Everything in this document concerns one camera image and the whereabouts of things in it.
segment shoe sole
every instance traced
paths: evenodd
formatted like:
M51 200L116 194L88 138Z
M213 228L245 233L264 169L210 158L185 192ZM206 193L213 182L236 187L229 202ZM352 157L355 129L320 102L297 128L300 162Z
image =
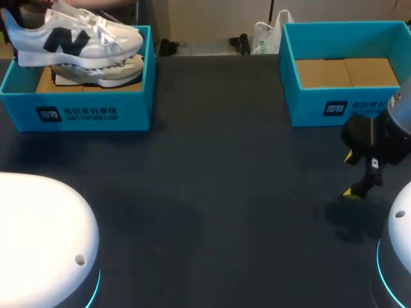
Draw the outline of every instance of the shoe sole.
M135 81L134 83L138 83L138 77L142 77L143 76L143 72L138 72L135 73L133 75L131 75L128 78L124 78L121 80L97 80L94 82L90 82L90 80L86 80L86 78L84 80L68 80L64 77L61 77L60 75L57 74L52 74L52 78L54 81L55 85L58 86L73 86L73 85L85 85L85 86L94 86L94 85L99 85L101 88L104 89L112 89L112 88L118 88L118 87L122 87L125 86L127 83L130 83L131 81Z
M134 49L127 53L118 56L101 59L86 59L78 56L67 55L65 53L35 53L32 51L18 51L17 63L21 67L44 67L59 64L71 64L83 67L84 69L102 69L104 67L112 66L114 63L121 63L122 61L135 56L139 49Z

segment new balance logo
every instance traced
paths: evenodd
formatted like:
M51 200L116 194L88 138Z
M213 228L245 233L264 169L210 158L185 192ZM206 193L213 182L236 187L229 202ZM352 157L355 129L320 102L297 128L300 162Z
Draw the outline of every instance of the new balance logo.
M70 29L55 28L43 48L50 53L55 53L58 47L61 46L64 53L79 56L89 40L90 36L85 31L81 31L76 40L73 41Z

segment plastic bag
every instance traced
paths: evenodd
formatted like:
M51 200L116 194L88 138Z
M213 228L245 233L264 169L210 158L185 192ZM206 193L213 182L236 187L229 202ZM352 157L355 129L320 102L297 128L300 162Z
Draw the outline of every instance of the plastic bag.
M254 25L254 38L252 40L251 54L277 54L280 50L283 26L287 22L294 22L294 18L287 10L282 10L278 13L274 27L271 27L265 22L257 22Z

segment dark table surface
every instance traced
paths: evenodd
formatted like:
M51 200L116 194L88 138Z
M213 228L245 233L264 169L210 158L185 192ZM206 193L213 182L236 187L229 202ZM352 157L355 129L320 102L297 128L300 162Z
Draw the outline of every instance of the dark table surface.
M371 308L410 161L350 201L348 150L339 128L291 128L275 56L159 58L150 133L18 134L0 108L1 170L60 180L96 215L99 308Z

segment wall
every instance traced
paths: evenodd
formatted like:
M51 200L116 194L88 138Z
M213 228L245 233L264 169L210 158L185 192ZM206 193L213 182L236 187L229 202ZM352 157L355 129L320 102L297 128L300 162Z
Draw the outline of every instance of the wall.
M227 39L241 33L251 35L255 22L267 22L270 9L270 0L148 1L159 36L188 43ZM275 0L273 18L287 9L296 21L411 19L411 0L398 0L394 10L395 3L396 0Z

